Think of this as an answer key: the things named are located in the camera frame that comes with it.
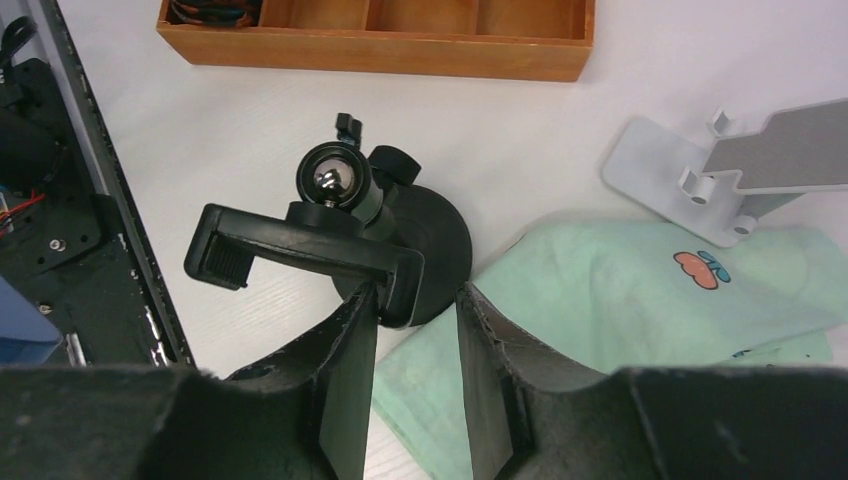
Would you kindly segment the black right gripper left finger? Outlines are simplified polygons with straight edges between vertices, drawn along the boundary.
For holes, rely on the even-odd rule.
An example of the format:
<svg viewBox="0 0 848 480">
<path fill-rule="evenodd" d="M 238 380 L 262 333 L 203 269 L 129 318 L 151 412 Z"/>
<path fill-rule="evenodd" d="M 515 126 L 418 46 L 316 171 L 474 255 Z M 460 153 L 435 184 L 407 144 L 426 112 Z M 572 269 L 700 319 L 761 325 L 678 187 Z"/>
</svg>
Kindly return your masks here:
<svg viewBox="0 0 848 480">
<path fill-rule="evenodd" d="M 377 292 L 218 379 L 189 368 L 5 367 L 5 479 L 360 479 Z"/>
</svg>

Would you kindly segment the blue smartphone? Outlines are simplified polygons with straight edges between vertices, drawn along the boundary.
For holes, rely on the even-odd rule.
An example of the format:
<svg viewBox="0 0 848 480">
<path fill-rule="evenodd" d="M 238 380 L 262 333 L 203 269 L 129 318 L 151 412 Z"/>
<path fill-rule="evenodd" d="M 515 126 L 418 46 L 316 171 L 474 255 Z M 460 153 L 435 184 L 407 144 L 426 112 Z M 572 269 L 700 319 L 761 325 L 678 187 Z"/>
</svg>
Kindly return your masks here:
<svg viewBox="0 0 848 480">
<path fill-rule="evenodd" d="M 1 278 L 1 365 L 40 365 L 61 340 L 56 326 Z"/>
</svg>

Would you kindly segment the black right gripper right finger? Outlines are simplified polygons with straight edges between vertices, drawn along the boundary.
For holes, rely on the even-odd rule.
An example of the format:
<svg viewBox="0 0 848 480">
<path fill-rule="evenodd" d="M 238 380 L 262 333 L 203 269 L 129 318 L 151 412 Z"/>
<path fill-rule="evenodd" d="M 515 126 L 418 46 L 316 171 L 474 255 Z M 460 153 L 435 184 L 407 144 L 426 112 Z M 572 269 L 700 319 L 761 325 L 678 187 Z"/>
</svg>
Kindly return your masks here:
<svg viewBox="0 0 848 480">
<path fill-rule="evenodd" d="M 847 373 L 628 367 L 557 352 L 472 284 L 456 296 L 477 479 L 843 479 Z"/>
</svg>

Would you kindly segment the black clamp phone stand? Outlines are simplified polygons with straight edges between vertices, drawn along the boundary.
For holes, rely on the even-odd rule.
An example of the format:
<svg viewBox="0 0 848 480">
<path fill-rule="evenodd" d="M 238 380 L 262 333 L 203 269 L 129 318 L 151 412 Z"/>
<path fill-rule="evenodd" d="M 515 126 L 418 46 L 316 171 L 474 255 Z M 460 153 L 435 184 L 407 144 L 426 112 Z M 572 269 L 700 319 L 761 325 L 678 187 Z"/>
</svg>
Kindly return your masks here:
<svg viewBox="0 0 848 480">
<path fill-rule="evenodd" d="M 263 258 L 327 275 L 342 296 L 372 284 L 383 327 L 426 324 L 471 276 L 469 228 L 447 198 L 417 183 L 421 167 L 409 154 L 390 145 L 364 153 L 363 125 L 348 113 L 335 130 L 300 161 L 299 197 L 282 218 L 207 204 L 185 272 L 239 290 Z"/>
</svg>

